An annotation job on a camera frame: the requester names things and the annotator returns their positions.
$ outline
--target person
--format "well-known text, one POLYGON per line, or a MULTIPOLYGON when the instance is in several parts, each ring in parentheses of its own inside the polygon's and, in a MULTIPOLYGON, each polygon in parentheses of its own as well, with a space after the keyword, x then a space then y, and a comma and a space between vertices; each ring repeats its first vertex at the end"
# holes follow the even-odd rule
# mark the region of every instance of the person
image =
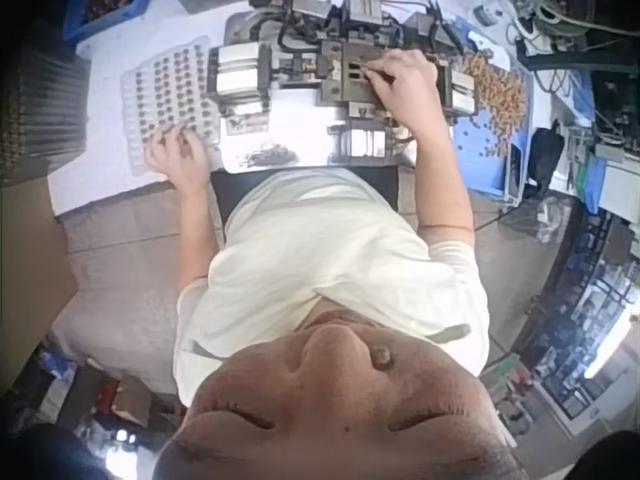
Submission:
POLYGON ((487 297, 436 68, 390 50, 364 74, 417 141, 417 234, 351 172, 300 169, 239 201, 219 251, 202 143, 148 144, 180 199, 189 407, 156 478, 518 478, 477 379, 487 297))

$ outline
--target left hand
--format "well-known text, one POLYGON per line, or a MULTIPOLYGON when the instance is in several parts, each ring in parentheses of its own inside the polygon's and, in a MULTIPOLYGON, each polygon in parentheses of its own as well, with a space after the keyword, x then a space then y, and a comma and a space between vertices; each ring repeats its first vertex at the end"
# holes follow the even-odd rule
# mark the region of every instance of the left hand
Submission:
POLYGON ((211 165, 202 140, 192 130, 177 124, 157 129, 145 145, 147 164, 163 173, 181 197, 207 191, 211 165))

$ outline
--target hand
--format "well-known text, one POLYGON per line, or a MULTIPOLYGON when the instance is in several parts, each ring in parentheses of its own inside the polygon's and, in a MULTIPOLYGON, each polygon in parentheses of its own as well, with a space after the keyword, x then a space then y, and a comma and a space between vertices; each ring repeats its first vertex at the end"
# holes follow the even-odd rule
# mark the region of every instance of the hand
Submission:
POLYGON ((420 142, 449 138, 436 87, 438 70, 419 50, 389 50, 364 74, 393 118, 420 142))
POLYGON ((178 124, 157 129, 145 145, 147 164, 163 173, 181 197, 207 191, 211 165, 200 137, 178 124))

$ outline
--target workbench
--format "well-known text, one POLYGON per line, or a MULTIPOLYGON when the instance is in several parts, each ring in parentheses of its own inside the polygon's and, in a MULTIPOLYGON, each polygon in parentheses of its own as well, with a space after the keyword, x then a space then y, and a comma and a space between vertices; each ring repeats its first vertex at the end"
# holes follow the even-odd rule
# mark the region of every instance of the workbench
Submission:
MULTIPOLYGON (((484 36, 504 47, 515 56, 515 47, 507 39, 508 18, 497 25, 484 28, 473 17, 476 0, 442 2, 446 18, 466 20, 484 36)), ((164 181, 163 175, 147 172, 134 176, 131 172, 127 140, 123 127, 123 103, 120 91, 122 75, 135 69, 145 60, 177 45, 206 35, 212 45, 222 45, 227 18, 237 12, 250 10, 248 2, 238 2, 198 15, 189 15, 177 0, 153 0, 141 17, 117 25, 90 37, 77 46, 82 58, 91 60, 91 78, 87 102, 87 148, 76 160, 51 173, 48 177, 53 210, 56 215, 74 210, 88 203, 164 181)), ((419 6, 385 7, 403 22, 419 6)), ((532 43, 533 50, 548 51, 545 37, 532 43)), ((543 84, 549 85, 552 72, 540 72, 543 84)), ((581 118, 569 94, 546 93, 534 84, 530 97, 529 134, 538 127, 549 127, 552 118, 581 118)))

